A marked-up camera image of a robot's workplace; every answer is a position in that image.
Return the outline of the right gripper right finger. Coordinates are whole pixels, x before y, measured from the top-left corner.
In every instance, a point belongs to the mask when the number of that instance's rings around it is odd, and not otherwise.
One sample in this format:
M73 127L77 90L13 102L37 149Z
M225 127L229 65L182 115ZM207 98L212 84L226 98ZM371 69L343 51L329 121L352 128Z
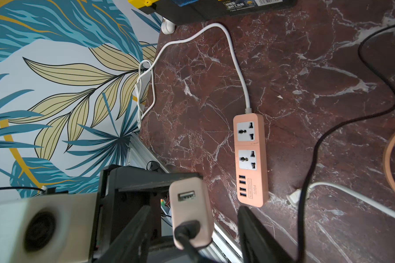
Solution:
M249 207L241 206L238 210L238 230L245 263L292 263L294 261Z

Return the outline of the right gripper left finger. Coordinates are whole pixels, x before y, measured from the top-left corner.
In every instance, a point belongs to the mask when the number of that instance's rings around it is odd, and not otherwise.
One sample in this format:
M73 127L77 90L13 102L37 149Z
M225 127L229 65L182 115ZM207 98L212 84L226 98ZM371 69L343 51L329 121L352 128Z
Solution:
M151 208L142 207L97 263L145 263L151 238Z

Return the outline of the pink USB charger adapter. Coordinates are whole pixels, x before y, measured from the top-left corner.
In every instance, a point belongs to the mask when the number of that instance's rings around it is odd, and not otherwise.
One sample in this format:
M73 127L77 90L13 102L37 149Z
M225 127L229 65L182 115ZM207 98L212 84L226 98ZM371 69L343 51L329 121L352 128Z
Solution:
M185 223L197 221L199 231L189 239L195 248L203 248L212 242L214 232L214 217L206 183L201 178L193 177L179 180L169 187L172 210L172 229L177 229Z

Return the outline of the pink power strip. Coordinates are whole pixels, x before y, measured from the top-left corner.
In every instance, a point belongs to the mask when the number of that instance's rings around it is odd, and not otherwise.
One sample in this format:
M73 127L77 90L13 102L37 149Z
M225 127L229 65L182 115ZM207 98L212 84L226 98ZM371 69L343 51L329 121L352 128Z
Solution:
M263 117L251 113L233 119L238 200L261 208L269 199Z

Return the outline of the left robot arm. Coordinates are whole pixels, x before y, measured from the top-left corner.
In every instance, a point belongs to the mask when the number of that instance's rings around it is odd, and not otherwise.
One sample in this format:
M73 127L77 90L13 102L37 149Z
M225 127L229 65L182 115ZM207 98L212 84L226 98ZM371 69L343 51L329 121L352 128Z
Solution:
M110 165L99 177L90 263L165 263L185 255L161 235L160 199L198 173L159 173Z

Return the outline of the small orange fan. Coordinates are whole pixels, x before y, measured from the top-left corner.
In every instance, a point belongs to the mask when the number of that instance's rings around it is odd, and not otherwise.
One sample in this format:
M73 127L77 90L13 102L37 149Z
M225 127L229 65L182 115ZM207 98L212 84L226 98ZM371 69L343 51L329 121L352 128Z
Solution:
M395 164L392 163L393 151L395 149L395 132L387 140L386 146L382 155L382 166L384 175L389 187L395 194Z

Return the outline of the yellow black toolbox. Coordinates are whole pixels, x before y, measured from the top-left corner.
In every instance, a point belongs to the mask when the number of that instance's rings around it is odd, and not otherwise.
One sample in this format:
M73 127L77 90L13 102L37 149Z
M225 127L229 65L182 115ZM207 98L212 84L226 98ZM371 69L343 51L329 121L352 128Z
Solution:
M175 25L188 25L223 18L292 8L296 0L131 0L145 14L159 14Z

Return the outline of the white wall plug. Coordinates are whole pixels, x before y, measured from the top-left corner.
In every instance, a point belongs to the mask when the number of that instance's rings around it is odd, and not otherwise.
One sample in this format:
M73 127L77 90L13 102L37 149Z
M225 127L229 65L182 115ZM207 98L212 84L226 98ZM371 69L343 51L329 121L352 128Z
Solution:
M175 29L176 29L176 25L173 22L167 20L166 18L163 18L161 23L161 32L164 35L173 34L175 32Z

